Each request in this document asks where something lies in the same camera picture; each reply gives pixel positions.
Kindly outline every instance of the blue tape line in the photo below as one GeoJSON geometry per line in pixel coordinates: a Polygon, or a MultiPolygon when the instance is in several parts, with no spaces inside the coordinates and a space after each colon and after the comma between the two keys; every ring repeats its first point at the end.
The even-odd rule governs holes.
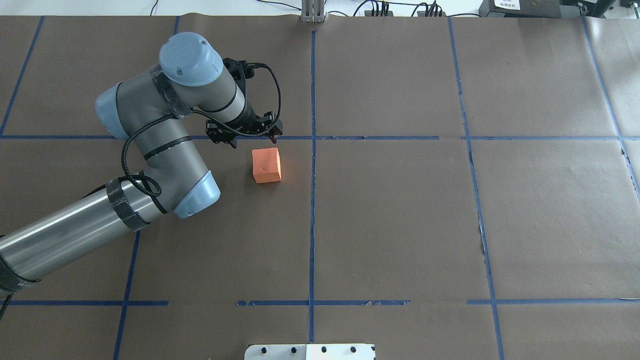
{"type": "MultiPolygon", "coordinates": [[[[314,300],[315,306],[404,306],[411,300],[314,300]]],[[[238,306],[308,306],[308,300],[250,300],[239,301],[238,306]]]]}
{"type": "Polygon", "coordinates": [[[114,140],[111,135],[2,135],[2,139],[18,140],[114,140]]]}
{"type": "MultiPolygon", "coordinates": [[[[260,137],[254,137],[254,136],[238,136],[237,137],[238,140],[269,140],[269,138],[265,137],[265,136],[260,136],[260,137]]],[[[311,140],[311,136],[296,136],[296,135],[290,135],[290,136],[278,136],[278,140],[311,140]]]]}
{"type": "Polygon", "coordinates": [[[311,224],[309,232],[309,343],[314,343],[316,272],[316,31],[311,32],[311,224]]]}
{"type": "Polygon", "coordinates": [[[120,344],[122,343],[122,333],[124,332],[124,323],[127,319],[127,307],[129,305],[129,294],[131,293],[131,282],[133,280],[133,270],[136,267],[136,256],[138,255],[138,244],[140,243],[140,230],[136,231],[136,238],[133,242],[133,251],[131,252],[131,264],[129,265],[129,275],[127,276],[127,286],[124,290],[124,299],[122,301],[122,312],[120,313],[120,325],[118,325],[118,335],[116,337],[116,346],[113,350],[113,360],[118,360],[120,355],[120,344]]]}
{"type": "Polygon", "coordinates": [[[318,136],[317,140],[439,140],[439,136],[318,136]]]}
{"type": "Polygon", "coordinates": [[[162,300],[130,300],[127,306],[169,306],[169,302],[162,300]]]}
{"type": "Polygon", "coordinates": [[[122,301],[99,300],[13,300],[11,306],[122,306],[122,301]]]}
{"type": "Polygon", "coordinates": [[[316,300],[318,306],[405,306],[411,304],[411,300],[316,300]]]}
{"type": "MultiPolygon", "coordinates": [[[[535,304],[640,304],[636,299],[499,299],[498,305],[535,305],[535,304]]],[[[491,305],[491,300],[467,300],[467,305],[491,305]]]]}
{"type": "Polygon", "coordinates": [[[471,140],[617,140],[615,136],[471,136],[471,140]]]}
{"type": "Polygon", "coordinates": [[[173,25],[173,34],[177,34],[178,33],[178,27],[180,26],[180,17],[176,16],[175,17],[175,24],[173,25]]]}
{"type": "Polygon", "coordinates": [[[238,306],[308,306],[309,300],[250,300],[239,301],[238,306]]]}
{"type": "Polygon", "coordinates": [[[9,105],[6,107],[6,112],[4,113],[2,125],[0,125],[0,135],[4,133],[4,129],[6,128],[6,123],[7,121],[9,121],[9,114],[11,113],[13,102],[15,101],[16,95],[18,95],[18,89],[20,88],[22,77],[24,76],[24,72],[27,70],[27,64],[29,63],[29,59],[31,58],[31,53],[33,53],[33,48],[36,46],[36,41],[38,40],[38,35],[40,34],[40,29],[42,29],[43,22],[44,22],[44,16],[41,16],[40,22],[38,22],[38,27],[36,28],[36,32],[35,34],[33,34],[33,39],[31,40],[31,46],[29,46],[29,51],[27,52],[27,56],[24,59],[24,63],[22,64],[20,75],[18,75],[18,81],[15,82],[15,87],[13,88],[13,93],[11,94],[9,105]]]}
{"type": "Polygon", "coordinates": [[[587,38],[587,48],[589,49],[589,55],[591,56],[591,61],[593,62],[593,66],[596,70],[596,74],[598,75],[598,82],[600,83],[600,88],[602,89],[602,93],[604,94],[604,98],[607,103],[607,110],[609,110],[609,115],[611,116],[611,120],[613,121],[613,128],[616,130],[616,136],[618,137],[618,141],[620,142],[620,149],[622,149],[622,151],[624,152],[625,162],[627,163],[627,169],[629,171],[629,176],[631,177],[631,181],[634,184],[636,197],[638,198],[638,200],[640,200],[640,188],[638,187],[636,173],[634,172],[634,168],[631,165],[631,160],[629,160],[629,153],[627,152],[625,141],[622,139],[622,134],[620,133],[620,127],[618,126],[618,119],[616,118],[616,114],[613,112],[613,105],[611,104],[611,98],[609,97],[609,93],[607,91],[606,86],[604,86],[604,80],[602,79],[600,66],[596,61],[596,55],[593,52],[593,45],[591,44],[591,35],[589,35],[587,20],[584,17],[582,17],[582,27],[584,28],[584,35],[587,38]]]}
{"type": "Polygon", "coordinates": [[[465,142],[467,143],[467,153],[469,158],[469,167],[471,169],[471,180],[474,185],[474,197],[476,198],[476,211],[478,214],[478,225],[480,227],[480,237],[482,239],[482,245],[484,248],[484,266],[486,270],[486,278],[489,284],[489,296],[491,297],[491,309],[493,312],[493,327],[495,328],[495,339],[498,346],[498,356],[500,360],[504,360],[504,351],[502,348],[502,333],[500,331],[500,322],[498,319],[498,306],[495,303],[495,291],[493,290],[493,276],[491,273],[491,262],[489,260],[489,248],[486,244],[486,235],[484,232],[484,217],[482,214],[482,205],[480,204],[480,194],[478,192],[478,183],[476,179],[476,166],[474,165],[474,159],[471,148],[471,139],[469,133],[469,124],[467,121],[467,111],[465,109],[465,103],[462,98],[462,81],[460,79],[460,66],[458,65],[458,53],[456,51],[456,41],[453,33],[453,23],[451,18],[447,18],[449,22],[449,37],[451,38],[451,51],[453,53],[453,65],[456,71],[456,81],[458,84],[458,95],[460,97],[460,111],[462,112],[462,119],[465,127],[465,142]]]}

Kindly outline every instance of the metal bracket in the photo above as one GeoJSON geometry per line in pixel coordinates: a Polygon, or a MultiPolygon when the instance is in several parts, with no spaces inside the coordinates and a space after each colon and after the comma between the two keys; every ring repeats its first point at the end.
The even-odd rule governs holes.
{"type": "Polygon", "coordinates": [[[244,360],[375,360],[371,344],[251,345],[244,360]]]}
{"type": "Polygon", "coordinates": [[[302,22],[324,22],[324,0],[302,0],[302,22]]]}

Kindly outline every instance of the cable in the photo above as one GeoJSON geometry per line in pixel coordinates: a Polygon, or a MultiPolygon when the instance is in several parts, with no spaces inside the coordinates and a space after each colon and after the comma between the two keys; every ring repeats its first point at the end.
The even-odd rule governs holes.
{"type": "Polygon", "coordinates": [[[328,13],[341,13],[341,14],[343,14],[344,16],[349,16],[349,15],[347,15],[347,14],[345,14],[345,13],[343,13],[343,12],[339,12],[339,11],[337,11],[337,10],[333,10],[333,11],[330,11],[330,12],[328,12],[328,13]]]}
{"type": "Polygon", "coordinates": [[[407,6],[416,6],[418,4],[408,4],[408,3],[394,3],[392,1],[387,1],[388,4],[394,4],[394,5],[407,5],[407,6]]]}
{"type": "Polygon", "coordinates": [[[422,5],[424,5],[424,7],[425,7],[425,10],[424,10],[424,11],[425,11],[425,13],[429,11],[429,4],[427,4],[427,3],[419,3],[419,4],[418,4],[418,5],[416,5],[416,6],[415,6],[415,8],[413,9],[413,12],[411,13],[411,17],[413,17],[413,16],[415,15],[415,12],[416,12],[416,11],[418,11],[418,8],[419,8],[420,6],[422,6],[422,5]]]}
{"type": "Polygon", "coordinates": [[[368,3],[368,2],[371,2],[371,12],[373,13],[373,9],[374,9],[373,4],[378,5],[378,2],[375,1],[375,0],[365,0],[365,1],[362,1],[360,3],[360,5],[358,5],[358,7],[356,8],[356,11],[353,12],[352,16],[357,15],[358,14],[358,10],[362,7],[362,5],[364,5],[364,4],[368,3]]]}
{"type": "Polygon", "coordinates": [[[129,151],[129,146],[131,145],[131,142],[137,138],[140,134],[144,133],[145,131],[149,130],[151,127],[156,126],[158,124],[160,124],[161,122],[165,121],[165,120],[169,120],[169,119],[173,119],[175,118],[174,114],[169,114],[169,115],[165,115],[163,117],[161,117],[160,119],[154,120],[150,123],[148,123],[147,125],[139,128],[135,133],[133,133],[133,135],[131,135],[127,141],[124,142],[124,145],[122,146],[122,155],[120,157],[120,164],[122,165],[122,170],[124,171],[124,176],[127,180],[129,180],[129,182],[136,187],[136,189],[140,190],[141,193],[147,195],[147,196],[151,196],[151,197],[158,197],[160,196],[160,194],[162,194],[162,189],[160,189],[160,184],[157,183],[156,180],[153,180],[151,177],[146,176],[146,175],[140,175],[140,177],[138,179],[143,179],[145,181],[148,181],[150,183],[152,183],[154,185],[154,187],[156,188],[156,192],[152,192],[150,190],[145,189],[142,185],[138,184],[138,182],[136,181],[136,178],[131,175],[131,173],[129,172],[129,167],[127,166],[127,151],[129,151]]]}
{"type": "Polygon", "coordinates": [[[12,297],[13,297],[13,294],[9,294],[6,296],[6,298],[4,298],[4,304],[2,305],[2,309],[0,309],[0,320],[2,320],[2,317],[4,316],[4,312],[6,311],[7,306],[9,306],[9,301],[11,301],[12,297]]]}
{"type": "Polygon", "coordinates": [[[259,3],[284,5],[284,6],[288,6],[290,8],[302,11],[301,8],[295,7],[293,5],[285,4],[285,3],[279,3],[278,1],[266,1],[266,0],[256,0],[256,1],[259,3]]]}
{"type": "Polygon", "coordinates": [[[481,17],[476,13],[455,13],[453,15],[447,15],[447,17],[462,16],[462,15],[473,15],[473,16],[481,17]]]}
{"type": "MultiPolygon", "coordinates": [[[[143,176],[143,175],[139,175],[139,174],[131,174],[131,177],[132,177],[134,180],[148,181],[148,177],[147,177],[147,176],[143,176]]],[[[126,176],[120,176],[120,177],[118,178],[118,181],[123,181],[123,180],[128,180],[128,178],[127,178],[126,176]]],[[[100,190],[105,189],[106,187],[107,187],[107,186],[106,186],[106,184],[102,184],[102,185],[98,186],[97,188],[95,188],[95,189],[91,190],[91,192],[90,192],[90,193],[86,194],[86,195],[85,195],[85,196],[83,196],[82,198],[84,199],[84,198],[85,198],[85,197],[87,197],[87,196],[93,195],[94,193],[97,193],[97,192],[99,192],[100,190]]]]}
{"type": "MultiPolygon", "coordinates": [[[[269,73],[271,74],[271,77],[273,78],[273,82],[276,85],[276,90],[278,90],[278,113],[276,114],[276,117],[273,121],[273,124],[270,125],[269,127],[267,127],[265,130],[261,131],[260,133],[256,133],[256,134],[246,134],[246,133],[241,133],[240,131],[229,127],[228,125],[216,120],[213,116],[211,116],[211,114],[207,113],[206,111],[202,111],[202,110],[196,110],[196,109],[191,109],[191,112],[194,114],[199,114],[202,115],[204,117],[206,117],[207,119],[213,121],[216,123],[216,125],[226,129],[227,131],[230,131],[236,135],[239,136],[248,136],[248,137],[258,137],[258,136],[262,136],[266,133],[268,133],[269,131],[271,131],[271,129],[273,129],[276,124],[278,124],[278,120],[280,120],[280,112],[282,110],[282,92],[280,91],[280,84],[278,83],[278,79],[276,78],[276,74],[273,72],[273,70],[271,69],[271,67],[265,63],[247,63],[247,66],[249,69],[267,69],[269,71],[269,73]]],[[[119,180],[129,180],[129,182],[136,187],[136,189],[138,189],[141,193],[147,195],[147,196],[151,196],[151,197],[158,197],[160,196],[160,194],[162,194],[162,189],[160,188],[160,184],[158,184],[158,182],[154,179],[152,179],[149,176],[146,175],[132,175],[131,172],[129,171],[129,166],[127,165],[127,153],[129,151],[129,146],[131,145],[131,142],[133,142],[133,140],[135,138],[137,138],[140,134],[144,133],[145,131],[149,130],[151,127],[154,127],[160,123],[162,123],[163,121],[166,121],[168,119],[174,119],[175,115],[173,114],[167,114],[163,117],[161,117],[160,119],[154,120],[150,123],[148,123],[147,125],[139,128],[135,133],[133,133],[133,135],[131,135],[127,141],[124,142],[124,145],[122,146],[122,155],[120,157],[120,164],[122,166],[122,171],[124,171],[124,178],[118,178],[119,180]],[[155,188],[156,191],[150,191],[147,190],[146,188],[144,188],[142,185],[140,185],[136,180],[140,180],[140,181],[148,181],[150,182],[155,188]]],[[[88,195],[91,195],[92,193],[98,192],[100,190],[102,190],[104,187],[100,186],[99,188],[95,189],[94,191],[90,192],[88,195]]]]}
{"type": "Polygon", "coordinates": [[[156,3],[155,3],[155,4],[153,5],[153,7],[151,8],[151,11],[149,12],[149,16],[151,16],[151,15],[153,15],[153,14],[154,14],[154,9],[156,8],[156,6],[158,6],[158,1],[159,1],[159,0],[156,0],[156,3]]]}

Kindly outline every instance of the gray joint cap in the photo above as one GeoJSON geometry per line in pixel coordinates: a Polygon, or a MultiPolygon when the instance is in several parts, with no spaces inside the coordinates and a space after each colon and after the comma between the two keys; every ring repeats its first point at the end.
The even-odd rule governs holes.
{"type": "Polygon", "coordinates": [[[160,66],[169,79],[184,86],[212,83],[225,69],[220,55],[196,33],[170,37],[160,48],[160,66]]]}

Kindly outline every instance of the orange foam cube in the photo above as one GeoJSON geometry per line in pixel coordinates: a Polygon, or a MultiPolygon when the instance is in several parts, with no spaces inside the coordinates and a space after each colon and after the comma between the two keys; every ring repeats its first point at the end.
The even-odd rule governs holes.
{"type": "Polygon", "coordinates": [[[277,147],[252,151],[253,178],[256,183],[272,183],[282,180],[280,153],[277,147]]]}

